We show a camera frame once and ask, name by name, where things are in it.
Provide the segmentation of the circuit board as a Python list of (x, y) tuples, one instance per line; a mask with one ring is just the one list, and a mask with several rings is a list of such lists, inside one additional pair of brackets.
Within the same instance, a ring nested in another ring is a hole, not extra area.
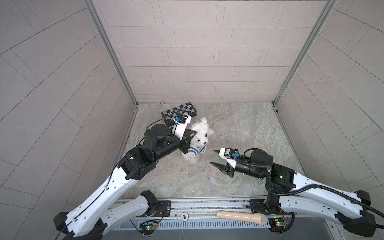
[(269, 230), (273, 233), (283, 231), (287, 225), (287, 222), (282, 218), (269, 218), (268, 222), (270, 225)]
[(155, 232), (155, 230), (158, 227), (157, 221), (145, 221), (143, 223), (140, 223), (139, 225), (139, 232), (144, 236), (149, 236)]

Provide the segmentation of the right circuit board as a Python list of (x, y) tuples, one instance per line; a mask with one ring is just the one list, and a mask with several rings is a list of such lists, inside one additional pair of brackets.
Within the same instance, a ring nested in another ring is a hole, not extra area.
[(269, 218), (268, 222), (270, 225), (269, 230), (273, 233), (283, 231), (287, 225), (287, 222), (282, 218)]

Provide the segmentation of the blue white striped sweater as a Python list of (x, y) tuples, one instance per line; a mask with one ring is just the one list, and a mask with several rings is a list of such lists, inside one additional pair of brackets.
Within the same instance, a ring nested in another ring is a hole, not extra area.
[(188, 155), (194, 158), (197, 154), (203, 154), (205, 151), (206, 151), (206, 146), (202, 146), (202, 147), (193, 146), (189, 148)]

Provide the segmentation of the left circuit board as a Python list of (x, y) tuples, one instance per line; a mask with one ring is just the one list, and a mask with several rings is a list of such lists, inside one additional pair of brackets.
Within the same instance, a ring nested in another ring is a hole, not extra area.
[(149, 236), (155, 232), (155, 230), (158, 227), (157, 221), (145, 221), (143, 223), (140, 223), (139, 225), (139, 232), (144, 236)]

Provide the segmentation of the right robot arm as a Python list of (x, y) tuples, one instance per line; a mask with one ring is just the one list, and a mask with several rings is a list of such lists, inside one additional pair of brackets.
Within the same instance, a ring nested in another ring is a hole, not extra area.
[(269, 220), (271, 232), (282, 234), (289, 230), (296, 214), (328, 219), (362, 237), (372, 237), (377, 229), (383, 229), (377, 224), (375, 216), (383, 217), (384, 214), (371, 207), (369, 193), (331, 188), (293, 169), (275, 164), (273, 156), (261, 149), (252, 148), (249, 151), (251, 155), (248, 157), (241, 155), (238, 149), (215, 150), (227, 163), (212, 165), (231, 178), (239, 172), (266, 181), (267, 198), (264, 201), (250, 200), (247, 208), (254, 214), (260, 214), (264, 222), (272, 215), (291, 217), (289, 221)]

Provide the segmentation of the white teddy bear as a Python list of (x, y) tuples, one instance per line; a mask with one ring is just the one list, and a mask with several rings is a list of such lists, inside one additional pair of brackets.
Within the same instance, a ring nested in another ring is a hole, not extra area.
[[(214, 134), (214, 130), (209, 127), (208, 119), (201, 118), (199, 122), (192, 125), (191, 130), (195, 131), (196, 134), (193, 136), (190, 142), (190, 147), (206, 146), (206, 149), (207, 149), (209, 137)], [(200, 154), (197, 154), (194, 158), (192, 158), (188, 155), (188, 153), (186, 153), (186, 154), (183, 154), (183, 158), (188, 162), (195, 163), (197, 160), (197, 156), (199, 155)]]

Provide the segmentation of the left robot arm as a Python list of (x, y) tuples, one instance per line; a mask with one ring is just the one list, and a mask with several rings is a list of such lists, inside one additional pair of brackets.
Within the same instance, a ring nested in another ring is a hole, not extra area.
[(151, 191), (144, 191), (127, 206), (111, 205), (133, 187), (157, 162), (176, 150), (186, 154), (196, 131), (186, 124), (177, 124), (172, 131), (163, 124), (146, 130), (143, 144), (137, 144), (115, 165), (111, 175), (83, 203), (70, 212), (54, 217), (57, 231), (65, 240), (100, 240), (120, 223), (156, 212), (158, 200)]

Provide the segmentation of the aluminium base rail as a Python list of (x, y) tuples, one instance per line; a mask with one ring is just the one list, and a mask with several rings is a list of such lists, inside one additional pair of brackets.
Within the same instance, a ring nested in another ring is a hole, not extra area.
[(230, 211), (241, 213), (260, 213), (267, 218), (276, 216), (289, 216), (292, 213), (324, 218), (332, 220), (337, 213), (326, 204), (314, 200), (288, 196), (279, 198), (279, 206), (274, 207), (272, 203), (267, 207), (266, 198), (180, 198), (170, 200), (157, 200), (156, 204), (150, 205), (144, 216), (180, 217), (186, 212), (190, 217), (202, 218), (213, 216), (218, 211)]

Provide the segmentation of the black white chessboard box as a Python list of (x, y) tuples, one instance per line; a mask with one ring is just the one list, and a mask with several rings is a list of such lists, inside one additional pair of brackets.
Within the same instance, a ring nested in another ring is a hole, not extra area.
[(177, 116), (178, 113), (188, 114), (191, 117), (195, 117), (198, 115), (197, 110), (195, 109), (195, 107), (193, 106), (193, 104), (191, 102), (182, 104), (182, 105), (177, 106), (175, 108), (172, 108), (170, 110), (166, 110), (166, 111), (162, 112), (161, 114), (162, 114), (163, 120), (165, 121), (165, 124), (168, 127), (171, 127), (171, 126), (176, 124), (175, 123), (175, 117)]

